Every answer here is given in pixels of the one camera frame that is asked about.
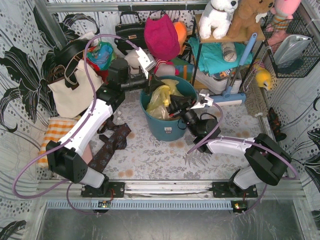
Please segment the yellow trash bag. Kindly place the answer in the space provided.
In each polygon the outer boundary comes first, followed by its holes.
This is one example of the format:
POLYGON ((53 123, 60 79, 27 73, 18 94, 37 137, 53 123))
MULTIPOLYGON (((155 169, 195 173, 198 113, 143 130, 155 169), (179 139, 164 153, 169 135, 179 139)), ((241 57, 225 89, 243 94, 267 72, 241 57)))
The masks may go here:
POLYGON ((177 85, 179 81, 174 79, 162 79, 163 85, 153 91, 150 102, 147 105, 146 112, 153 118, 162 121, 170 121, 167 107, 171 104, 171 95, 183 97, 178 91, 177 85))

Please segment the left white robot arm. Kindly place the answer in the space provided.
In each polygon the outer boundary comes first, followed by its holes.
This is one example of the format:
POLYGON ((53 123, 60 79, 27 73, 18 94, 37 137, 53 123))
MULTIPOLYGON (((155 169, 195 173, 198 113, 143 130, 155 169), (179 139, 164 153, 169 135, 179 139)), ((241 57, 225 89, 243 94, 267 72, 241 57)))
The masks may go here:
POLYGON ((150 56, 139 57, 138 61, 142 73, 131 77, 125 59, 113 60, 108 70, 108 83, 93 91, 93 100, 80 120, 59 141, 51 140, 46 146, 49 170, 74 184, 82 184, 83 197, 111 197, 114 194, 109 178, 102 173, 105 167, 101 162, 109 162, 111 154, 105 153, 90 164, 83 159, 91 138, 125 100, 126 92, 142 89, 150 93, 161 85, 154 74, 157 62, 150 56))

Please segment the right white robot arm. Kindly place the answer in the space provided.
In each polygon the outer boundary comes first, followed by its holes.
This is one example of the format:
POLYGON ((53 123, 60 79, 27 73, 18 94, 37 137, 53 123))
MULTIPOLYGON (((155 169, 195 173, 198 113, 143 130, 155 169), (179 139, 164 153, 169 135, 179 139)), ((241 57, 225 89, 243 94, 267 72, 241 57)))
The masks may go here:
POLYGON ((213 105, 208 95, 170 96, 167 111, 170 117, 180 118, 195 137, 194 146, 207 154, 228 154, 243 157, 248 167, 238 169, 228 181, 213 182, 210 191, 216 198, 256 198, 256 184, 276 186, 287 168, 291 168, 291 157, 267 134, 254 138, 220 136, 217 118, 211 115, 203 119, 195 109, 213 105))

